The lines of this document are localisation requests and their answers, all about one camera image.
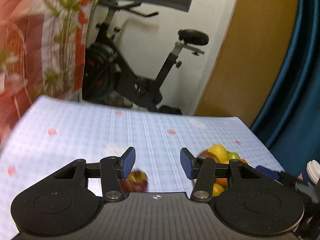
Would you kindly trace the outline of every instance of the seat post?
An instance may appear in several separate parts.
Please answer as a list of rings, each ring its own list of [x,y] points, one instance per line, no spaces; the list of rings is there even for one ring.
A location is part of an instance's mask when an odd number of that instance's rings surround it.
[[[165,78],[167,77],[168,73],[170,72],[172,66],[176,63],[176,60],[181,52],[181,50],[184,48],[184,44],[180,42],[176,42],[173,50],[169,53],[167,59],[163,63],[154,83],[153,86],[151,87],[150,92],[148,93],[147,97],[148,99],[152,100],[160,87],[162,86]]]

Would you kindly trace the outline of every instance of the exercise bike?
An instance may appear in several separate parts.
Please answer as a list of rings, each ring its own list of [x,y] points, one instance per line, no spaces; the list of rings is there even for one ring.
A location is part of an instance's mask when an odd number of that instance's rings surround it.
[[[116,0],[95,0],[99,5],[109,8],[108,14],[99,28],[97,38],[85,52],[85,66],[83,78],[83,99],[91,101],[110,94],[113,90],[127,98],[134,104],[146,108],[151,112],[181,114],[181,110],[158,105],[162,101],[160,87],[167,77],[169,71],[175,65],[179,68],[182,64],[177,61],[182,49],[192,51],[192,54],[199,56],[204,51],[190,46],[204,46],[209,42],[207,34],[197,30],[179,30],[179,41],[175,43],[173,50],[169,53],[156,79],[149,79],[136,75],[114,43],[114,38],[120,29],[114,28],[110,33],[110,23],[117,11],[125,10],[142,17],[154,17],[159,12],[144,14],[133,10],[139,7],[141,2],[119,5]]]

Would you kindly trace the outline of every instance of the bike seat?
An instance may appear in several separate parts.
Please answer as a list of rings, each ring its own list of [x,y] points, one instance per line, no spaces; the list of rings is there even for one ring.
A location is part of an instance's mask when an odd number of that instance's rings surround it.
[[[190,43],[193,45],[204,46],[209,42],[209,36],[197,30],[179,30],[178,35],[180,41],[184,41],[185,43]]]

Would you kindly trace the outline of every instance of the bike handlebar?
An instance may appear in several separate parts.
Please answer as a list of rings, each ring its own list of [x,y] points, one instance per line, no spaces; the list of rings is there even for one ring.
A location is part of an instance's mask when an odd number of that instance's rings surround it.
[[[137,14],[139,16],[142,16],[142,17],[153,17],[153,16],[159,15],[158,11],[150,13],[150,14],[145,14],[145,13],[142,13],[142,12],[131,10],[131,8],[141,6],[141,4],[142,4],[141,2],[133,2],[133,3],[129,3],[129,4],[125,4],[125,5],[119,6],[117,2],[112,2],[110,0],[99,0],[98,4],[103,5],[103,6],[107,6],[110,9],[114,9],[114,10],[117,10],[117,11],[125,10],[125,11],[128,11],[128,12]]]

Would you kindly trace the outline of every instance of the green apple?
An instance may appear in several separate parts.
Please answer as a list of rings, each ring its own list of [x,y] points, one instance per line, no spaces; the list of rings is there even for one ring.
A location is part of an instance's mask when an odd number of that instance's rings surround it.
[[[241,159],[238,153],[228,153],[228,159]]]

